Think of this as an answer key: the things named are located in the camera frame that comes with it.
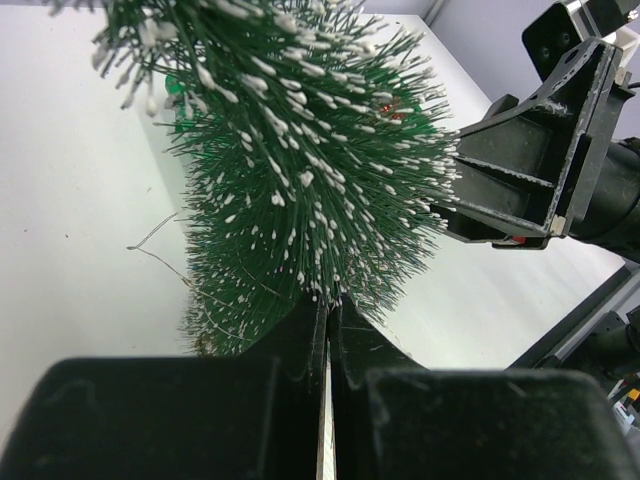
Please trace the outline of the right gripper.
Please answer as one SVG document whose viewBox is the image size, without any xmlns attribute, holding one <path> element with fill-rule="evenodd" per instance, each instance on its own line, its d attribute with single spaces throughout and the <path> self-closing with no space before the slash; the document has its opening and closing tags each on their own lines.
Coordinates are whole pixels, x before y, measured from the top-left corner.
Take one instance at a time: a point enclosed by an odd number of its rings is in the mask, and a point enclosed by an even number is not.
<svg viewBox="0 0 640 480">
<path fill-rule="evenodd" d="M 463 128 L 447 234 L 541 250 L 570 236 L 639 260 L 639 140 L 613 139 L 634 97 L 624 27 L 636 1 L 556 1 L 522 34 L 542 85 L 506 95 Z"/>
</svg>

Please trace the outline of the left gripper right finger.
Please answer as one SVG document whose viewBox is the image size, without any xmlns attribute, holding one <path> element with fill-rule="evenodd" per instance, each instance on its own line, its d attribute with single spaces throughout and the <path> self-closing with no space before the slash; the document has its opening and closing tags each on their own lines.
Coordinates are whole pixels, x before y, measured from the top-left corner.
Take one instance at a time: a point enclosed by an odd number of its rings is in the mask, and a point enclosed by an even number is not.
<svg viewBox="0 0 640 480">
<path fill-rule="evenodd" d="M 340 479 L 631 479 L 599 385 L 557 369 L 430 370 L 344 298 L 328 318 Z"/>
</svg>

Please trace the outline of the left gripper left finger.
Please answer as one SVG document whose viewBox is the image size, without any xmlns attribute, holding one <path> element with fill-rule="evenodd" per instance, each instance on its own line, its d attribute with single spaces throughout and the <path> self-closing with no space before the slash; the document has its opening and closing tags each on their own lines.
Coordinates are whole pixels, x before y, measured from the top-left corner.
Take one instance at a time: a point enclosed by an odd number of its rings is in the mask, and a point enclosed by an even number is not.
<svg viewBox="0 0 640 480">
<path fill-rule="evenodd" d="M 244 353 L 53 365 L 1 458 L 5 479 L 313 479 L 326 309 L 309 300 Z"/>
</svg>

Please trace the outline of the small green christmas tree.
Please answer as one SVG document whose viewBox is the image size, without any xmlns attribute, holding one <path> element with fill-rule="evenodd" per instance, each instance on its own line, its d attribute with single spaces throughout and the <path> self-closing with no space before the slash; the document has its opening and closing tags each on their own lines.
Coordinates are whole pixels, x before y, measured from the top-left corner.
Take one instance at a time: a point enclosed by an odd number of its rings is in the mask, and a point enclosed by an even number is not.
<svg viewBox="0 0 640 480">
<path fill-rule="evenodd" d="M 205 105 L 169 152 L 187 161 L 190 300 L 200 356 L 237 355 L 297 301 L 345 297 L 381 320 L 424 272 L 452 209 L 458 144 L 422 34 L 356 1 L 52 1 L 105 16 L 91 63 L 149 116 L 155 75 Z M 401 125 L 377 116 L 400 97 Z"/>
</svg>

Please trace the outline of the green plastic tray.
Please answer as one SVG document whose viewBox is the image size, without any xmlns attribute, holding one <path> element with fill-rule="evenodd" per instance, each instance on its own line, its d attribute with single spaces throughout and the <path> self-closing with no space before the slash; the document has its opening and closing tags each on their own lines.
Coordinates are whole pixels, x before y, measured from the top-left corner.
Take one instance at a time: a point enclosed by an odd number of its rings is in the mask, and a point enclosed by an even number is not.
<svg viewBox="0 0 640 480">
<path fill-rule="evenodd" d="M 174 114 L 173 131 L 181 133 L 191 129 L 205 115 L 205 105 L 174 76 L 166 76 L 164 86 L 167 94 L 164 109 Z"/>
</svg>

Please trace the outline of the large red glitter bauble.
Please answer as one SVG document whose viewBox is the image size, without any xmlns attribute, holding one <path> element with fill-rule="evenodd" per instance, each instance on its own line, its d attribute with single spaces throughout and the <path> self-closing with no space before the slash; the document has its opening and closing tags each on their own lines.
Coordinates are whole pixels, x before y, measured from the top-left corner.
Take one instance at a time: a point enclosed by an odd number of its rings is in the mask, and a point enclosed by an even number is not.
<svg viewBox="0 0 640 480">
<path fill-rule="evenodd" d="M 415 113 L 416 108 L 400 97 L 382 102 L 377 110 L 377 116 L 382 121 L 390 123 L 391 125 L 401 125 Z"/>
</svg>

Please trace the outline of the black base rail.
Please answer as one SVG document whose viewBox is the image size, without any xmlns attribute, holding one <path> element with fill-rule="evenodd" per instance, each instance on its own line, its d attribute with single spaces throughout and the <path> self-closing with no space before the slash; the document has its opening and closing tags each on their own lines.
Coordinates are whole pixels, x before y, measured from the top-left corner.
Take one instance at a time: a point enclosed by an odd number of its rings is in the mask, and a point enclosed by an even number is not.
<svg viewBox="0 0 640 480">
<path fill-rule="evenodd" d="M 625 264 L 511 366 L 563 369 L 605 389 L 639 372 L 639 266 Z"/>
</svg>

